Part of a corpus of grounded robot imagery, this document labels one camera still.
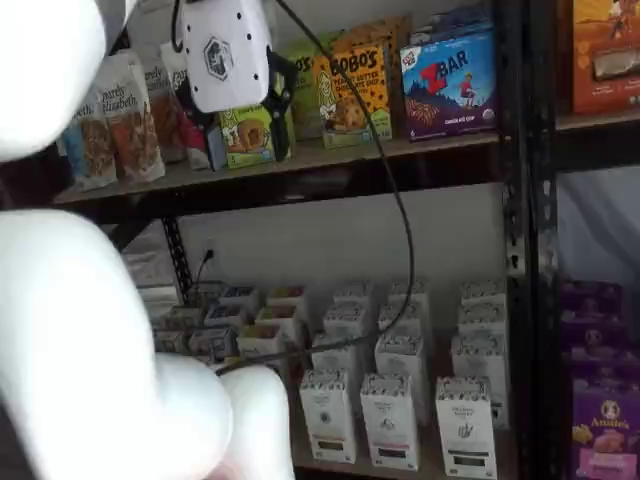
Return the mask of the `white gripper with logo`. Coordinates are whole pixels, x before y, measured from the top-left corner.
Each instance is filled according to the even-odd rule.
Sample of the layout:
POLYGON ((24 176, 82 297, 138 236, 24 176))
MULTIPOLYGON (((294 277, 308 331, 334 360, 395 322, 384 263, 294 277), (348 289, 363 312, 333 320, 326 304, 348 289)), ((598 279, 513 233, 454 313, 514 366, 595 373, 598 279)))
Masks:
POLYGON ((186 1, 182 40, 191 85, 189 118, 204 134, 215 112, 261 103, 271 117, 274 157, 290 150, 286 114, 298 69, 272 49, 263 3, 257 0, 186 1))

